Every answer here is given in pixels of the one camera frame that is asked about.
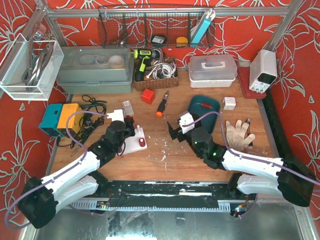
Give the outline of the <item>large red spring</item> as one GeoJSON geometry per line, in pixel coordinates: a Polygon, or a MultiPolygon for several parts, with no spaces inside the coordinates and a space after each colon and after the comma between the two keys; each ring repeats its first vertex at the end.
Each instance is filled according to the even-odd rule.
{"type": "Polygon", "coordinates": [[[145,141],[145,139],[143,137],[139,138],[138,142],[139,142],[139,146],[141,148],[146,146],[146,141],[145,141]]]}

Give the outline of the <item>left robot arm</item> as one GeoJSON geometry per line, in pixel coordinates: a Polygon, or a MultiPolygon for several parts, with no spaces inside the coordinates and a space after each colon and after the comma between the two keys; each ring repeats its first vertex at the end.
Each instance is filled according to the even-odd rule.
{"type": "Polygon", "coordinates": [[[134,136],[133,117],[113,120],[105,134],[79,158],[51,175],[30,178],[18,200],[18,209],[33,227],[44,227],[59,210],[97,191],[101,178],[97,170],[123,153],[125,140],[134,136]]]}

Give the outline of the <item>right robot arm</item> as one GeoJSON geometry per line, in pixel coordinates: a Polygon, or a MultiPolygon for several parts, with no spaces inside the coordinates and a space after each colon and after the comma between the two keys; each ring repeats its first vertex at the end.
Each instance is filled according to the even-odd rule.
{"type": "Polygon", "coordinates": [[[234,171],[230,178],[232,196],[238,193],[283,196],[288,202],[309,207],[316,176],[293,155],[262,157],[214,143],[200,124],[192,128],[168,126],[171,139],[186,141],[195,155],[212,169],[234,171]]]}

